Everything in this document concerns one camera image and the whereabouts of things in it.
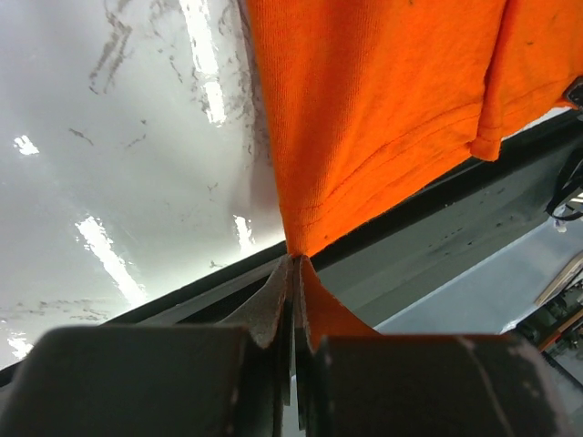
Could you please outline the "orange t-shirt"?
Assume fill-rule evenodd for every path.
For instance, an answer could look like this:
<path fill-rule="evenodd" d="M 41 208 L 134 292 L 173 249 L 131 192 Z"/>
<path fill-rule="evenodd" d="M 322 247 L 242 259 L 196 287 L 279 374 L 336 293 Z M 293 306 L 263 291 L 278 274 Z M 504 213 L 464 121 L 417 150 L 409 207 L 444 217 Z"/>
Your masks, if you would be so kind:
<path fill-rule="evenodd" d="M 314 255 L 556 107 L 579 1 L 251 1 L 288 251 Z"/>

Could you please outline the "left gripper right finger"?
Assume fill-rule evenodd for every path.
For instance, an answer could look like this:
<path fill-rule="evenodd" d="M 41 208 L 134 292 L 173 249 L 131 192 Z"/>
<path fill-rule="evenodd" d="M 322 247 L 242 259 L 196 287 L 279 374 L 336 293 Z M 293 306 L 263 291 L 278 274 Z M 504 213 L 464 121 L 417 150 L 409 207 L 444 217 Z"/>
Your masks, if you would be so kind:
<path fill-rule="evenodd" d="M 295 339 L 295 371 L 300 429 L 309 429 L 311 361 L 320 343 L 327 337 L 378 337 L 348 310 L 319 279 L 309 257 L 293 260 L 293 318 Z"/>

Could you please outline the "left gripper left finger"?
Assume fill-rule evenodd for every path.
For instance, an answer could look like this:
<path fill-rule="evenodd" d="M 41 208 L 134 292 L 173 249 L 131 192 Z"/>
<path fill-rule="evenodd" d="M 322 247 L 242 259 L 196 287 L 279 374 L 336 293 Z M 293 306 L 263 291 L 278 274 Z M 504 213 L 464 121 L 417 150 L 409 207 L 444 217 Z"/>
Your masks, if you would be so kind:
<path fill-rule="evenodd" d="M 219 324 L 224 436 L 280 436 L 291 398 L 293 259 Z"/>

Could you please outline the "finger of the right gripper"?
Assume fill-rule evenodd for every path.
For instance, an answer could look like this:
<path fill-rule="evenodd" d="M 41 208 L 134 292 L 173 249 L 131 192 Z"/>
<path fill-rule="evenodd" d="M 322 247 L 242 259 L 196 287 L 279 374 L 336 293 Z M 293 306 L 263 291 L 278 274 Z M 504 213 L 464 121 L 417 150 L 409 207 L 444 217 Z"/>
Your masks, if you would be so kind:
<path fill-rule="evenodd" d="M 583 77 L 576 78 L 564 92 L 564 98 L 577 109 L 583 108 Z"/>

